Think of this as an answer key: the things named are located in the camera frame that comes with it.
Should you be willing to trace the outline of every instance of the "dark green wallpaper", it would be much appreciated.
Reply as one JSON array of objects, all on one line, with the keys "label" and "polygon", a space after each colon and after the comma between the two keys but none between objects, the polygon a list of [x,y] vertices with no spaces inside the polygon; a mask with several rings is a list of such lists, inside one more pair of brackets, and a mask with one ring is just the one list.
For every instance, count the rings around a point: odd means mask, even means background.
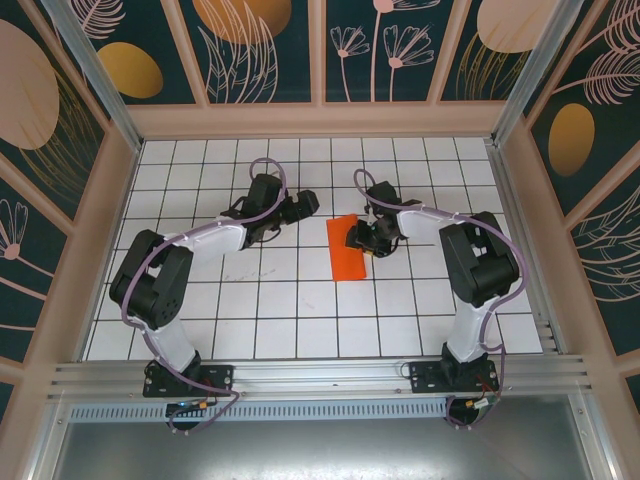
[{"label": "dark green wallpaper", "polygon": [[[124,102],[128,105],[195,103],[160,0],[104,3],[117,5],[105,12],[111,22],[96,19],[88,23],[85,33]],[[88,17],[86,8],[76,6],[75,11],[80,19]]]},{"label": "dark green wallpaper", "polygon": [[616,354],[640,348],[640,168],[571,235]]},{"label": "dark green wallpaper", "polygon": [[531,95],[531,98],[527,102],[527,105],[524,107],[525,116],[529,115],[529,112],[538,101],[538,97],[540,96],[540,93],[542,93],[542,89],[545,87],[547,79],[551,75],[551,72],[553,72],[558,66],[558,63],[562,59],[564,52],[567,50],[567,47],[571,43],[571,40],[573,40],[573,37],[576,34],[576,31],[578,30],[578,28],[580,28],[580,24],[582,24],[584,17],[587,15],[587,13],[589,13],[589,9],[591,8],[592,5],[593,5],[593,0],[584,0],[584,3],[580,8],[580,13],[576,17],[576,20],[573,22],[573,25],[571,26],[569,33],[567,34],[566,37],[564,37],[564,41],[562,42],[562,45],[560,45],[560,48],[558,49],[556,56],[554,57],[553,61],[547,68],[547,71],[545,72],[543,77],[540,79],[540,82],[538,83],[538,86],[536,87],[533,94]]},{"label": "dark green wallpaper", "polygon": [[0,382],[0,424],[2,424],[2,418],[4,417],[4,412],[7,410],[7,406],[9,405],[9,399],[11,398],[12,392],[13,385]]},{"label": "dark green wallpaper", "polygon": [[0,45],[13,49],[0,62],[0,153],[73,219],[104,131],[16,0],[0,4]]},{"label": "dark green wallpaper", "polygon": [[22,362],[67,237],[0,180],[0,356]]},{"label": "dark green wallpaper", "polygon": [[307,0],[246,5],[249,14],[238,0],[180,0],[209,101],[310,102]]},{"label": "dark green wallpaper", "polygon": [[442,100],[506,100],[554,6],[472,0]]},{"label": "dark green wallpaper", "polygon": [[565,214],[640,139],[640,36],[617,22],[625,8],[640,6],[609,2],[531,129]]},{"label": "dark green wallpaper", "polygon": [[382,13],[370,0],[328,0],[326,101],[372,101],[372,76],[375,101],[426,100],[451,6],[398,2]]}]

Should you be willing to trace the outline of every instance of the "wire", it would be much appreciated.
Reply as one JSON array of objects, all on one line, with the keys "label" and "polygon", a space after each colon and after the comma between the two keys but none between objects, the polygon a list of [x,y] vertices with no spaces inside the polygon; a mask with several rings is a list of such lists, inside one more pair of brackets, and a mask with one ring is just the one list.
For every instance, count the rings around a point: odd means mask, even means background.
[{"label": "wire", "polygon": [[[375,203],[376,205],[380,205],[381,207],[385,207],[385,208],[391,208],[391,209],[395,209],[395,210],[412,210],[412,211],[418,211],[418,212],[424,212],[427,215],[431,215],[437,219],[442,219],[442,220],[450,220],[452,222],[466,222],[466,223],[471,223],[477,227],[483,228],[484,230],[492,233],[493,235],[495,235],[496,237],[498,237],[500,240],[502,240],[508,247],[509,249],[513,252],[513,256],[516,259],[516,262],[518,264],[518,267],[520,268],[520,272],[522,273],[522,282],[520,282],[520,285],[518,286],[518,288],[516,288],[512,293],[510,293],[509,295],[499,298],[496,302],[494,302],[489,309],[487,310],[487,313],[485,314],[484,318],[482,319],[482,325],[480,326],[480,346],[482,347],[482,349],[485,352],[497,352],[500,351],[500,381],[499,381],[499,387],[498,387],[498,392],[496,392],[496,396],[498,397],[498,399],[500,398],[500,395],[502,393],[502,388],[504,386],[504,374],[505,374],[505,360],[506,360],[506,350],[504,348],[504,344],[501,343],[500,345],[497,345],[495,347],[489,347],[485,344],[485,336],[487,333],[487,327],[489,325],[489,320],[491,319],[491,317],[493,316],[493,313],[495,312],[495,310],[500,306],[503,305],[504,303],[513,300],[515,297],[517,297],[518,295],[520,295],[527,287],[527,283],[529,282],[529,267],[527,266],[527,262],[524,258],[524,255],[522,254],[522,252],[520,251],[520,249],[516,246],[515,243],[513,243],[513,241],[508,238],[506,235],[504,235],[500,230],[492,227],[491,225],[488,225],[480,220],[477,220],[475,218],[472,217],[468,217],[466,215],[461,215],[459,213],[451,213],[451,212],[446,212],[444,210],[439,210],[437,208],[433,208],[433,207],[429,207],[427,205],[425,205],[424,203],[421,205],[394,205],[391,203],[386,203],[386,202],[382,202],[374,197],[372,197],[371,195],[369,195],[366,190],[360,185],[360,183],[358,182],[358,174],[363,174],[365,176],[365,178],[371,180],[374,184],[376,183],[373,175],[371,175],[370,172],[366,171],[364,168],[358,168],[356,171],[353,172],[353,183],[356,186],[356,189],[358,190],[358,192],[360,192],[361,195],[363,195],[367,201],[369,203]],[[453,403],[453,400],[455,400],[455,396],[451,396],[447,399],[447,408],[446,408],[446,417],[445,420],[447,421],[447,423],[449,423],[452,426],[460,426],[460,425],[464,425],[461,422],[459,422],[458,420],[456,420],[455,418],[451,417],[449,414],[449,411],[451,409],[451,404]],[[493,407],[489,410],[492,411],[493,408],[497,405],[497,402],[493,405]],[[485,418],[487,417],[487,415],[489,414],[489,412],[487,412],[487,414],[485,414],[480,420],[474,422],[474,425],[478,425],[481,422],[483,422],[485,420]]]},{"label": "wire", "polygon": [[[133,278],[131,279],[131,283],[129,284],[129,287],[127,288],[127,291],[125,292],[124,298],[122,300],[122,308],[120,310],[122,321],[126,325],[129,325],[130,327],[137,328],[137,329],[141,330],[142,338],[144,339],[144,342],[146,343],[147,347],[149,348],[149,350],[151,351],[151,353],[155,357],[156,361],[160,365],[162,365],[164,368],[166,368],[178,380],[186,383],[187,385],[191,385],[192,387],[199,388],[199,389],[204,390],[206,392],[217,393],[217,394],[221,394],[221,395],[232,395],[233,396],[233,399],[229,403],[227,403],[227,405],[225,405],[223,408],[221,408],[220,411],[218,411],[218,413],[216,413],[213,417],[211,417],[206,422],[199,423],[196,427],[191,429],[190,431],[193,432],[193,433],[207,428],[209,425],[211,425],[213,422],[215,422],[218,418],[220,418],[222,415],[224,415],[227,412],[227,410],[229,410],[239,400],[240,393],[238,393],[235,390],[227,390],[227,389],[224,389],[224,388],[216,388],[216,387],[210,387],[210,386],[207,386],[207,385],[203,385],[202,383],[195,382],[195,381],[191,380],[190,378],[185,377],[184,375],[182,375],[182,373],[180,373],[176,369],[174,369],[171,366],[171,364],[169,364],[169,362],[158,351],[158,349],[153,344],[153,342],[149,339],[149,336],[146,334],[146,330],[144,329],[142,321],[136,321],[135,319],[129,319],[129,317],[128,317],[129,302],[131,301],[131,295],[133,294],[133,291],[135,290],[136,286],[138,285],[138,282],[140,281],[140,278],[146,272],[146,270],[149,267],[149,265],[151,264],[151,262],[164,249],[166,249],[169,246],[173,245],[175,242],[179,242],[179,241],[182,241],[182,240],[188,240],[189,237],[192,236],[192,235],[196,235],[196,234],[202,233],[202,232],[207,232],[209,230],[213,230],[214,228],[218,228],[218,227],[222,227],[222,226],[242,225],[242,224],[245,224],[245,223],[258,222],[258,221],[262,220],[263,218],[266,218],[269,215],[271,215],[278,208],[280,203],[282,203],[282,201],[285,199],[286,191],[287,191],[287,178],[286,178],[286,175],[284,173],[284,169],[275,160],[272,160],[272,159],[266,158],[266,157],[258,158],[256,160],[254,160],[253,162],[251,162],[251,166],[249,167],[249,176],[252,179],[254,178],[253,170],[254,170],[255,166],[258,163],[272,163],[273,165],[276,166],[276,168],[278,169],[278,171],[280,173],[280,179],[282,180],[282,186],[280,187],[280,192],[278,193],[278,197],[277,197],[275,203],[270,208],[268,208],[267,210],[265,210],[261,214],[256,215],[253,218],[237,219],[237,220],[236,219],[214,220],[213,222],[207,223],[207,224],[202,225],[200,227],[193,228],[191,230],[188,230],[185,233],[176,235],[173,238],[169,238],[169,239],[165,240],[159,246],[154,248],[151,251],[151,253],[147,256],[147,258],[145,258],[142,261],[142,263],[140,264],[140,267],[138,268],[138,270],[134,274]],[[178,432],[178,430],[176,428],[173,428],[173,433],[177,433],[177,432]]]}]

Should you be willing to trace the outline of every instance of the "white tile floor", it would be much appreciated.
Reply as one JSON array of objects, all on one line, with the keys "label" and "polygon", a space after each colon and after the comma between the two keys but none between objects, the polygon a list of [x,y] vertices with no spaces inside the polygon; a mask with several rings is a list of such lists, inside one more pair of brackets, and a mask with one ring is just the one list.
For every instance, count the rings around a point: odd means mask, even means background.
[{"label": "white tile floor", "polygon": [[[146,360],[139,333],[118,320],[106,291],[135,235],[177,233],[211,221],[246,194],[249,162],[283,163],[290,193],[313,189],[316,216],[273,242],[194,262],[181,310],[203,358],[349,358],[437,355],[455,306],[442,251],[409,241],[386,259],[366,257],[359,282],[331,280],[326,220],[363,213],[356,168],[416,198],[461,213],[489,210],[508,233],[480,138],[312,138],[147,142],[109,263],[85,358]],[[542,351],[526,296],[498,312],[489,343],[509,354]]]}]

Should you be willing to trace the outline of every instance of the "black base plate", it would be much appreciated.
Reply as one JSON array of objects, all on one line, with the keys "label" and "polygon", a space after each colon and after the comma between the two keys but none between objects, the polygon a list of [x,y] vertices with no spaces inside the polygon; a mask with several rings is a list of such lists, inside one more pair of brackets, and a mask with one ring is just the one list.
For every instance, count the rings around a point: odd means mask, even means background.
[{"label": "black base plate", "polygon": [[[233,387],[233,365],[202,365],[198,383],[208,383],[215,388],[231,390]],[[145,398],[203,398],[205,390],[194,388],[175,378],[166,368],[155,361],[145,368],[145,381],[142,396]],[[216,394],[217,397],[228,397]]]},{"label": "black base plate", "polygon": [[482,392],[482,382],[478,379],[478,375],[497,391],[498,378],[495,364],[491,360],[476,362],[473,362],[473,365],[467,368],[464,375],[460,375],[453,385],[446,380],[441,362],[410,362],[411,391],[413,393]]}]

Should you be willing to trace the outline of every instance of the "orange object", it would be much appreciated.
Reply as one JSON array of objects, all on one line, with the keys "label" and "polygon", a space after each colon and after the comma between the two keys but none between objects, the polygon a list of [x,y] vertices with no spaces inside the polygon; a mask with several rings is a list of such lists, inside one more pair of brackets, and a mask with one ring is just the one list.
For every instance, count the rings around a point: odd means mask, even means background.
[{"label": "orange object", "polygon": [[357,221],[358,216],[355,214],[327,220],[329,254],[331,255],[331,271],[334,282],[367,278],[364,253],[359,248],[349,248],[345,245],[347,233]]}]

